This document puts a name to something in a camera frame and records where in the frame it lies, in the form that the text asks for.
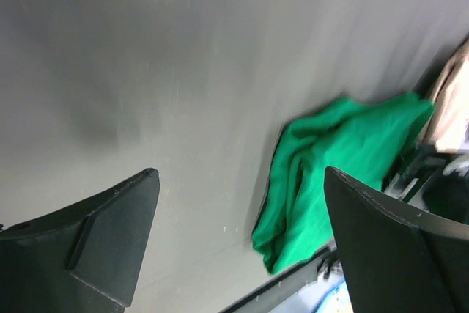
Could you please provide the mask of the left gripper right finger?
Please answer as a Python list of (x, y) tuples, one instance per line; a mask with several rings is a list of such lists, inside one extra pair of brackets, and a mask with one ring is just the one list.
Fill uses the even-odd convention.
[(468, 225), (330, 166), (324, 192), (354, 312), (468, 311)]

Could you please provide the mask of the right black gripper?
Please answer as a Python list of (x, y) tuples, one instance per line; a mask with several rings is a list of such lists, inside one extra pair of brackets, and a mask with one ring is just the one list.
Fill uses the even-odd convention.
[(383, 193), (443, 218), (468, 217), (468, 154), (420, 145), (400, 155)]

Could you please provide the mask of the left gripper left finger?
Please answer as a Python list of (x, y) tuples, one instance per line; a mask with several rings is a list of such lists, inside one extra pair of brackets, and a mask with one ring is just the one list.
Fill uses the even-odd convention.
[(158, 203), (148, 168), (108, 190), (1, 230), (2, 312), (123, 312)]

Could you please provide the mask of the green t shirt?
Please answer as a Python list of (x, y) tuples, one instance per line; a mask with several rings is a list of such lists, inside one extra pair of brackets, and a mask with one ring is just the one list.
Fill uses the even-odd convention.
[(279, 137), (251, 236), (267, 272), (276, 275), (310, 259), (333, 237), (324, 192), (328, 167), (380, 190), (433, 112), (430, 100), (407, 92), (377, 104), (339, 98), (289, 123)]

